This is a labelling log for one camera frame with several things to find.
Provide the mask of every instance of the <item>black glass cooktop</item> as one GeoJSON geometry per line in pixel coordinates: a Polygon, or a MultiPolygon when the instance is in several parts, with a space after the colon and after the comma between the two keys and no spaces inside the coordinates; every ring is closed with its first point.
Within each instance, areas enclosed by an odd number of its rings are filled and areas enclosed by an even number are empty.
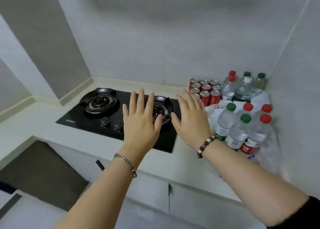
{"type": "MultiPolygon", "coordinates": [[[[123,140],[124,132],[123,132],[122,104],[126,104],[127,107],[129,107],[131,93],[124,92],[124,91],[115,91],[115,92],[112,92],[112,95],[116,96],[115,101],[112,98],[108,99],[102,95],[102,97],[98,97],[98,98],[95,97],[93,101],[91,101],[92,105],[90,103],[87,105],[87,108],[86,108],[88,109],[89,106],[91,108],[93,107],[101,108],[101,105],[103,103],[113,102],[113,105],[111,105],[112,107],[110,109],[102,113],[94,113],[92,111],[90,111],[89,113],[88,111],[85,110],[83,103],[80,102],[78,105],[72,108],[69,112],[67,112],[62,118],[60,118],[56,123],[73,127],[76,129],[81,129],[88,132],[108,136],[111,138],[123,140]]],[[[172,126],[171,120],[169,121],[167,120],[170,119],[170,111],[174,111],[174,113],[177,114],[178,118],[181,119],[179,102],[176,99],[169,99],[165,97],[156,96],[155,99],[156,98],[158,98],[159,101],[155,100],[153,115],[155,117],[159,113],[164,112],[165,115],[163,116],[165,118],[163,119],[163,124],[161,127],[159,138],[155,143],[155,145],[153,146],[153,148],[172,153],[177,132],[172,126]]]]}

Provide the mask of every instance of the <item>white bottle cap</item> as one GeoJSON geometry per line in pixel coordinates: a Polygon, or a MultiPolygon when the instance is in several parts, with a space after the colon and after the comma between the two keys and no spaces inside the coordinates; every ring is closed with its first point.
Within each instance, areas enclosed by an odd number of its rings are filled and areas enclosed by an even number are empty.
{"type": "Polygon", "coordinates": [[[244,81],[245,83],[247,83],[247,84],[250,83],[251,80],[252,80],[251,77],[245,77],[245,78],[243,79],[243,81],[244,81]]]}

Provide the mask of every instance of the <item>beaded bracelet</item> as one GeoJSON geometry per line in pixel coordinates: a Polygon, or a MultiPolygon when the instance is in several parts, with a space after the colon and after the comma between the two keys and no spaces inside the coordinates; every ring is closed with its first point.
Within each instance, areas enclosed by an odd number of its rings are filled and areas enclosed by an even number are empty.
{"type": "Polygon", "coordinates": [[[200,146],[198,152],[197,152],[197,157],[202,158],[202,152],[204,149],[212,142],[214,139],[218,138],[215,134],[207,138],[206,141],[203,142],[202,146],[200,146]]]}

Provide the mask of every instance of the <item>gas stove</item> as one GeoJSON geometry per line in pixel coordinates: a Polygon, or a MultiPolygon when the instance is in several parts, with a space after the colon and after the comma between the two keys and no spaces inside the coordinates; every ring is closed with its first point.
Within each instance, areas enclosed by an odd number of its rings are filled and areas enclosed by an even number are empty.
{"type": "MultiPolygon", "coordinates": [[[[130,92],[109,88],[97,88],[84,95],[78,105],[67,112],[56,123],[123,140],[122,104],[129,107],[130,92]]],[[[153,122],[162,114],[160,135],[154,149],[172,153],[177,132],[171,123],[171,112],[181,119],[179,102],[169,97],[155,96],[152,113],[153,122]]]]}

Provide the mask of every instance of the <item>stove knob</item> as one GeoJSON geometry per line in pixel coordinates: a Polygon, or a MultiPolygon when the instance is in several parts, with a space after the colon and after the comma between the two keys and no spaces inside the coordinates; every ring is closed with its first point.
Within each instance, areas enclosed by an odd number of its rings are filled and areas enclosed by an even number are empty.
{"type": "Polygon", "coordinates": [[[123,122],[122,122],[122,120],[117,120],[117,121],[115,121],[115,128],[116,129],[118,129],[118,130],[120,130],[120,129],[122,129],[123,128],[123,122]]]}
{"type": "Polygon", "coordinates": [[[108,117],[103,117],[100,119],[101,125],[102,126],[107,126],[110,123],[110,118],[108,117]]]}

